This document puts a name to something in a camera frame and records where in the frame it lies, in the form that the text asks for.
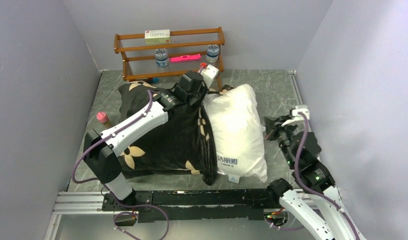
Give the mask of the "white pillow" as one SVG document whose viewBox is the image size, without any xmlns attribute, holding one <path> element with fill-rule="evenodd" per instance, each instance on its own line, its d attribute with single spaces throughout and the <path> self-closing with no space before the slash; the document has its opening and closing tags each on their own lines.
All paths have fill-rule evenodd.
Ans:
<svg viewBox="0 0 408 240">
<path fill-rule="evenodd" d="M 249 84 L 208 94 L 203 101 L 215 143 L 217 172 L 233 183 L 241 177 L 268 180 L 264 127 L 257 106 Z"/>
</svg>

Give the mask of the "black floral pillowcase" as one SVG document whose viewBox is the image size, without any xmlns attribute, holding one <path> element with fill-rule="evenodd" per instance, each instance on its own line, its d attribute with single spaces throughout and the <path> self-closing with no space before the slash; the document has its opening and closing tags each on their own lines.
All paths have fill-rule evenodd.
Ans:
<svg viewBox="0 0 408 240">
<path fill-rule="evenodd" d="M 193 107 L 126 148 L 118 160 L 127 179 L 150 175 L 199 175 L 213 185 L 218 178 L 216 143 L 204 106 Z"/>
</svg>

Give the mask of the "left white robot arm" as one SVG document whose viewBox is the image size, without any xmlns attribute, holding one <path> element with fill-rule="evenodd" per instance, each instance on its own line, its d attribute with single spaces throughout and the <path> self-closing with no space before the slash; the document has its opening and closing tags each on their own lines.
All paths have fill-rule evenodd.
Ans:
<svg viewBox="0 0 408 240">
<path fill-rule="evenodd" d="M 85 135 L 86 149 L 81 160 L 114 195 L 116 205 L 122 210 L 134 206 L 136 192 L 123 175 L 122 165 L 116 162 L 118 156 L 149 131 L 200 104 L 218 75 L 209 68 L 188 71 L 172 88 L 147 90 L 145 107 L 121 123 L 100 133 L 92 130 Z"/>
</svg>

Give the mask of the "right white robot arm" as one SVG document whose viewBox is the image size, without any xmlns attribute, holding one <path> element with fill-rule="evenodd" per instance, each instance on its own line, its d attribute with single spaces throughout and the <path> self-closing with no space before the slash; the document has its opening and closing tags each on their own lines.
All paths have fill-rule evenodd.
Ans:
<svg viewBox="0 0 408 240">
<path fill-rule="evenodd" d="M 273 181 L 267 202 L 292 214 L 316 240 L 363 240 L 364 235 L 350 217 L 336 182 L 328 168 L 318 159 L 321 147 L 309 131 L 309 118 L 298 114 L 304 130 L 295 134 L 296 117 L 264 117 L 266 139 L 276 141 L 295 182 L 315 204 L 313 209 L 283 178 Z"/>
</svg>

